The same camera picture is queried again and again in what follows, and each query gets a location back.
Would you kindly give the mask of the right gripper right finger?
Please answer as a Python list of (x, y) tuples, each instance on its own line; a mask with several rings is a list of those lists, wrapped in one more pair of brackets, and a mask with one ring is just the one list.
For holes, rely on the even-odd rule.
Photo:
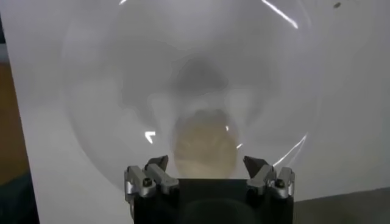
[(295, 173), (291, 168), (282, 167), (277, 173), (264, 159), (251, 156), (245, 156), (243, 163), (250, 176), (247, 186), (257, 195), (270, 194), (280, 200), (294, 196)]

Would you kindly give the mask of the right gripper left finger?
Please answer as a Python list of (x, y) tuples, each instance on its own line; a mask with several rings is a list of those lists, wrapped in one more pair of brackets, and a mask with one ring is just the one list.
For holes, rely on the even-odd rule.
[(153, 197), (157, 191), (169, 195), (178, 190), (179, 180), (165, 172), (168, 161), (168, 155), (164, 155), (151, 158), (143, 169), (129, 166), (124, 171), (125, 201), (130, 203), (135, 197)]

